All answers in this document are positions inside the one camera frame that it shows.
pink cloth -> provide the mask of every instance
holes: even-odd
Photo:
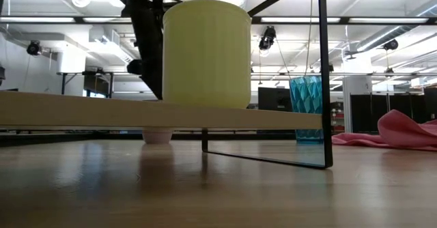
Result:
[[[437,120],[417,124],[392,110],[378,121],[378,130],[379,135],[341,133],[333,136],[333,144],[437,151]]]

plastic container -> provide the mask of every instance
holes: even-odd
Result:
[[[164,102],[245,109],[251,19],[238,6],[187,1],[164,15]]]
[[[144,128],[143,140],[147,144],[168,144],[170,143],[173,130],[169,128]]]

wooden board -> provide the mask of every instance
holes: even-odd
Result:
[[[322,116],[13,91],[0,92],[0,128],[320,129]]]

black robotic arm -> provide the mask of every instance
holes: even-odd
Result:
[[[120,0],[126,7],[123,17],[130,17],[141,60],[128,65],[128,72],[138,74],[159,99],[163,99],[163,16],[172,6],[164,0]]]

blue glass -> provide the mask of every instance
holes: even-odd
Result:
[[[322,77],[292,79],[290,92],[293,112],[322,114]],[[296,139],[298,143],[323,144],[323,130],[296,130]]]

